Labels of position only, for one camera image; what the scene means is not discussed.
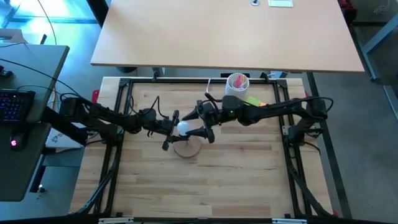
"computer mouse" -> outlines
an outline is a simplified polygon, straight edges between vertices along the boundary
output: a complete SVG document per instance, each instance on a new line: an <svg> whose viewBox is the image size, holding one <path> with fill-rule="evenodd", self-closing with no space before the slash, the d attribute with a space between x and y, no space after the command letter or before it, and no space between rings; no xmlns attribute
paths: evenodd
<svg viewBox="0 0 398 224"><path fill-rule="evenodd" d="M27 133L25 130L13 130L10 135L10 148L13 151L21 151L25 148Z"/></svg>

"light wood desk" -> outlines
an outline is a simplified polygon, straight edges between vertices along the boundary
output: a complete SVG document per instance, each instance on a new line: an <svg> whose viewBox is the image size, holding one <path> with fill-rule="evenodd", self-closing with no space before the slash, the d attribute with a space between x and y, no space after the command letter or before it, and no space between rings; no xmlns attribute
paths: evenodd
<svg viewBox="0 0 398 224"><path fill-rule="evenodd" d="M287 83L291 98L305 96L301 79L287 79ZM119 78L105 77L98 102L113 108L118 85ZM191 112L196 100L205 98L205 89L205 84L135 83L134 109L150 107L160 95L161 112L171 116L173 110L180 110L182 117ZM224 85L211 85L210 93L221 98ZM249 94L266 103L275 102L273 88L268 85L251 84ZM263 119L248 127L230 122L213 130L215 143L203 140L201 151L191 159L180 158L172 147L163 151L164 136L148 138L145 130L135 135L126 133L113 215L278 218L293 214L278 119ZM312 139L307 141L316 144ZM105 145L99 143L86 147L71 212L81 208L97 188L104 152ZM318 151L306 145L301 147L301 155L308 188L331 213ZM300 191L298 199L304 211Z"/></svg>
<svg viewBox="0 0 398 224"><path fill-rule="evenodd" d="M363 72L336 0L113 0L93 65Z"/></svg>

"keyboard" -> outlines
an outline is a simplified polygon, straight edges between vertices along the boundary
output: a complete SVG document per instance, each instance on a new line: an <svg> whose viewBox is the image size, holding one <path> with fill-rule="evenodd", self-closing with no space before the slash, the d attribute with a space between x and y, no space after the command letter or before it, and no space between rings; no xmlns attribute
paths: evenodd
<svg viewBox="0 0 398 224"><path fill-rule="evenodd" d="M0 89L0 122L25 121L34 97L34 91Z"/></svg>

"black desk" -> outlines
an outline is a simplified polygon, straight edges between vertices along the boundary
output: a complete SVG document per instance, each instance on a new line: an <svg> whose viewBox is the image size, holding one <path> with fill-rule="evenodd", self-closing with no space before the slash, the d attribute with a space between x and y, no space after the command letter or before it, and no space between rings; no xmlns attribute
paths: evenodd
<svg viewBox="0 0 398 224"><path fill-rule="evenodd" d="M0 58L17 62L53 78L58 78L68 54L69 47L56 45L13 45L0 48ZM38 85L53 89L55 80L27 68L0 61L6 70L14 72L8 79L0 79L0 88L16 89L22 85ZM35 101L27 117L30 123L40 121L51 91L45 88L25 87L35 91ZM44 148L51 125L33 124L25 149L14 152L9 148L9 136L13 127L0 128L0 201L21 201L29 186L37 161Z"/></svg>

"green object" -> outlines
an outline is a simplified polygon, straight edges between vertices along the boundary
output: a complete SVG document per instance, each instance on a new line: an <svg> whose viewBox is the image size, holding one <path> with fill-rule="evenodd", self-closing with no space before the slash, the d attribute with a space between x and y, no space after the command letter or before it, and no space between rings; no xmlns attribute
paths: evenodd
<svg viewBox="0 0 398 224"><path fill-rule="evenodd" d="M260 106L260 104L262 103L260 100L254 98L253 96L249 96L245 102L254 106Z"/></svg>

